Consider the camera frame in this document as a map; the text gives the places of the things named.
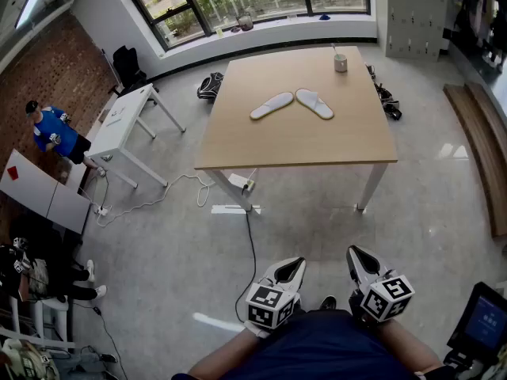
box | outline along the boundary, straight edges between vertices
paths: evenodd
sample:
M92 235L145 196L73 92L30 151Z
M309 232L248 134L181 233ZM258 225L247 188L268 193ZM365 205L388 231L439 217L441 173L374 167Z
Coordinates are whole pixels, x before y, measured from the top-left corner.
M370 284L361 302L378 322L387 321L405 311L414 289L404 275Z
M248 320L255 325L275 329L292 315L296 295L253 283L246 296Z

backpack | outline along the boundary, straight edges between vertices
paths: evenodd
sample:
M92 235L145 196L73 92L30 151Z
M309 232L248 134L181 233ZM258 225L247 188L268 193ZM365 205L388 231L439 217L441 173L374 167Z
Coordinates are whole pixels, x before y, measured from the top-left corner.
M219 93L220 86L222 85L223 74L214 72L205 78L197 89L197 96L202 99L208 99L211 103L215 102L216 96Z

blue shirt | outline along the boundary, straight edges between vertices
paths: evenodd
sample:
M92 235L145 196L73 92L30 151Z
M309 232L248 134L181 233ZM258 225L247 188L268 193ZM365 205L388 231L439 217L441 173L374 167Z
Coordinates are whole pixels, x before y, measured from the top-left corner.
M51 107L51 111L42 111L43 118L34 125L33 134L43 152L46 151L46 144L51 142L51 134L60 135L62 142L55 146L55 150L62 156L69 156L78 140L78 133L60 119L62 114L64 111L56 107Z
M426 375L454 378L451 367ZM417 380L382 343L343 310L311 311L290 318L241 366L222 380ZM194 379L176 374L173 380Z

locker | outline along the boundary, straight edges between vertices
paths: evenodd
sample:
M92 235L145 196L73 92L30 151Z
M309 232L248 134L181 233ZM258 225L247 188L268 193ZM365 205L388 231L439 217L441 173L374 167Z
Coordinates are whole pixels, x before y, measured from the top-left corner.
M436 61L447 0L387 0L386 55Z

black chair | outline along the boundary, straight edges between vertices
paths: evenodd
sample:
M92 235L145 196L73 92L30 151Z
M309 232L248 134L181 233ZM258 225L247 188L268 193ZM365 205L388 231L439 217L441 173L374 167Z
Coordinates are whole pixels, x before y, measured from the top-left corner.
M139 64L137 63L137 52L134 47L127 49L123 46L116 50L112 54L112 65L116 69L118 76L120 76L121 83L124 85L124 89L121 93L112 89L118 97L129 94L130 92L148 84L146 74L139 69ZM148 100L153 101L155 105L157 104L152 98Z

